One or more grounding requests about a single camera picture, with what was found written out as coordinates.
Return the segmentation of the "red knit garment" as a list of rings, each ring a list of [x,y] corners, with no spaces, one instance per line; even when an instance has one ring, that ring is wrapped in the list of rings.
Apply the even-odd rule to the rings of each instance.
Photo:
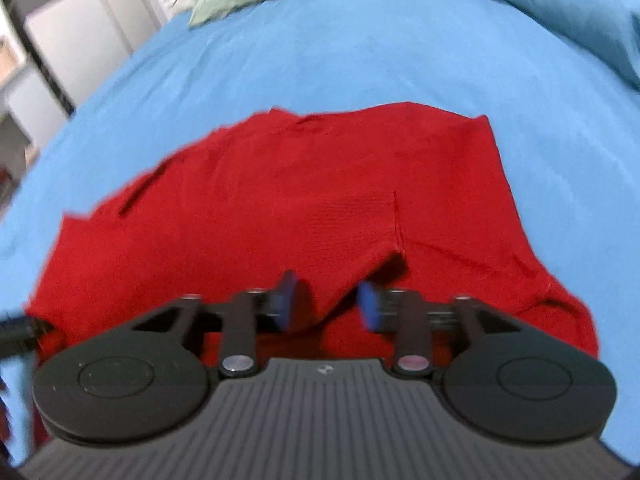
[[[290,332],[263,356],[389,356],[343,299],[362,281],[468,295],[589,354],[584,304],[529,246],[489,120],[416,103],[259,113],[165,158],[86,216],[66,214],[28,313],[38,353],[184,295],[223,302],[300,281]]]

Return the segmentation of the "light blue bed sheet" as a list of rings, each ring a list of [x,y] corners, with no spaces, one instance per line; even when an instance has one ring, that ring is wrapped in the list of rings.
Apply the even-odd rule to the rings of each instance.
[[[605,440],[639,458],[639,95],[500,0],[272,0],[177,16],[49,142],[1,223],[1,311],[23,309],[65,211],[258,110],[387,102],[490,119],[544,265],[596,321],[618,385]]]

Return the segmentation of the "white wardrobe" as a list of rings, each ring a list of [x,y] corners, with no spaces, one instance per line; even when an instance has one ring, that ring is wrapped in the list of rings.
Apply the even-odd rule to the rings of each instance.
[[[158,0],[1,0],[66,116],[165,23]]]

